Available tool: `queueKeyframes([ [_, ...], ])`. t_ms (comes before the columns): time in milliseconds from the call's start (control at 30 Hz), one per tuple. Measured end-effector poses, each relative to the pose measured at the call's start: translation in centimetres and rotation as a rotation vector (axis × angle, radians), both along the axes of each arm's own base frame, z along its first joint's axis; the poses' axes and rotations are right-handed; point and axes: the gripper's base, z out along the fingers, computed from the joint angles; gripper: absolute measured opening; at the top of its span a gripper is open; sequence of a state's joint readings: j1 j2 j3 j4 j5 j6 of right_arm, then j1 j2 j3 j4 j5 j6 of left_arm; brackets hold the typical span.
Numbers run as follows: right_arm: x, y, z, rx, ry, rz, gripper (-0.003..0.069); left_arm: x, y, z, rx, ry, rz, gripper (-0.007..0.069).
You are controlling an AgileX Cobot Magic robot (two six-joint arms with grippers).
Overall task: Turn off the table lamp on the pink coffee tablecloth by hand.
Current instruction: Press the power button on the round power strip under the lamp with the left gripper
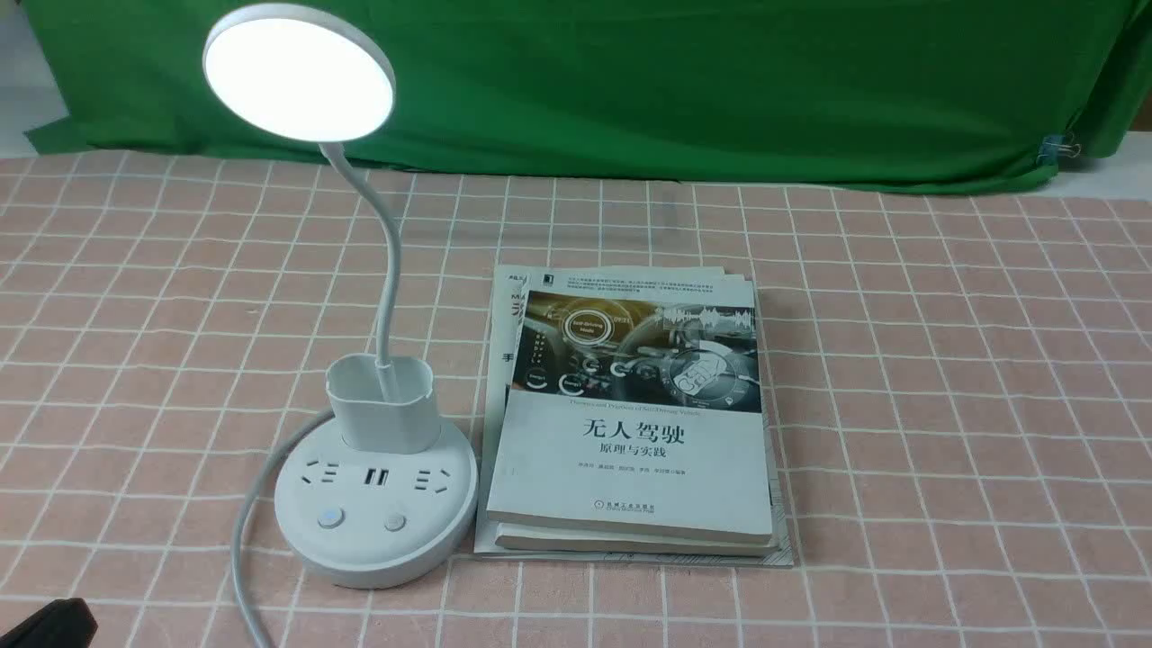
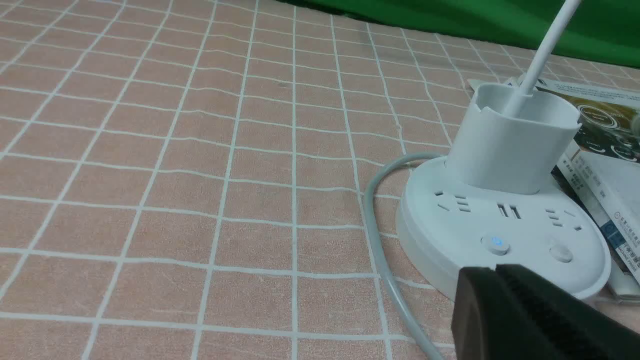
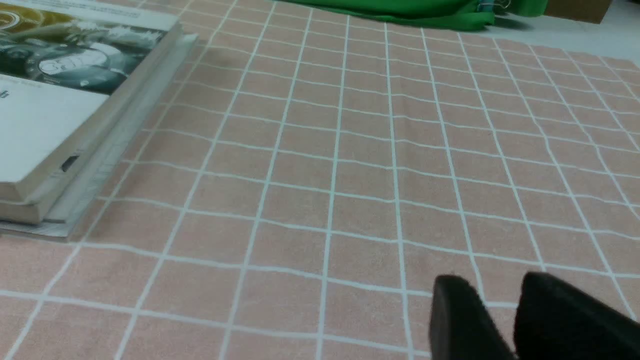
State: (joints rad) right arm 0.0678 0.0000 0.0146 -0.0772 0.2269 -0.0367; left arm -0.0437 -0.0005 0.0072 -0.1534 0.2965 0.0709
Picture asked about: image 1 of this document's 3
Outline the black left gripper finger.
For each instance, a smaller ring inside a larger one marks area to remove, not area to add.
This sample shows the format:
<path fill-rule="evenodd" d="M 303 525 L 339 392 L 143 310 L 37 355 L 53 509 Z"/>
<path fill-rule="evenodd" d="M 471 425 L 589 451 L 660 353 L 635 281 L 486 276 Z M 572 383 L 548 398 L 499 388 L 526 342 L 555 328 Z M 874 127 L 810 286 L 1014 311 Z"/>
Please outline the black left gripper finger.
<path fill-rule="evenodd" d="M 52 600 L 1 636 L 1 647 L 90 647 L 98 621 L 82 598 Z"/>

